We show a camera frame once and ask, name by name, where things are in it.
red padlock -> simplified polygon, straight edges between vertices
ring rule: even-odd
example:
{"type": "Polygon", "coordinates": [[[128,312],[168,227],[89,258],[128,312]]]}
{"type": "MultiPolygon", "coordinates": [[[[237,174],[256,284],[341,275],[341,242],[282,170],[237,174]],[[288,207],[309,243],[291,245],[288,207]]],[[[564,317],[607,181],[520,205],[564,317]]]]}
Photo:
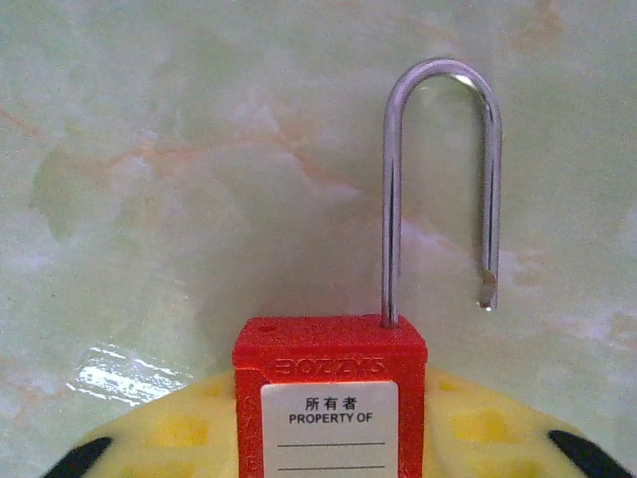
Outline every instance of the red padlock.
{"type": "Polygon", "coordinates": [[[240,478],[420,478],[427,348],[396,311],[400,259],[402,117],[411,92],[450,76],[483,101],[485,191],[480,305],[496,305],[501,123],[471,67],[433,59],[408,70],[385,112],[381,314],[262,317],[232,353],[240,478]]]}

padlock shackle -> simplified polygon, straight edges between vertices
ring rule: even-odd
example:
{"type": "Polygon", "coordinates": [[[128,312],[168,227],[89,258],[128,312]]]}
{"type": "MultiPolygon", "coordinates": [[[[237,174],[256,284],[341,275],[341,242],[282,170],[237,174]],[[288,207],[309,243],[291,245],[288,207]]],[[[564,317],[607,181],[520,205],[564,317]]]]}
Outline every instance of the padlock shackle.
{"type": "Polygon", "coordinates": [[[434,58],[418,63],[394,85],[385,110],[383,145],[382,327],[398,327],[396,306],[400,276],[400,222],[402,190],[402,121],[409,96],[424,80],[454,78],[477,94],[482,105],[484,176],[482,191],[482,288],[479,304],[491,310],[497,304],[500,235],[500,162],[502,121],[498,102],[485,79],[457,60],[434,58]]]}

